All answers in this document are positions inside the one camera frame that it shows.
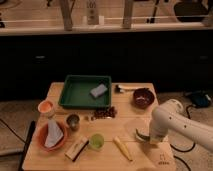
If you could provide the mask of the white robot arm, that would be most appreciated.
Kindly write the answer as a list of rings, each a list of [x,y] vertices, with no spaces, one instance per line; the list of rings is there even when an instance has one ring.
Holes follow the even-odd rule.
[[[170,99],[152,110],[149,136],[153,142],[162,142],[168,130],[176,131],[205,149],[213,152],[213,127],[181,115],[183,105]]]

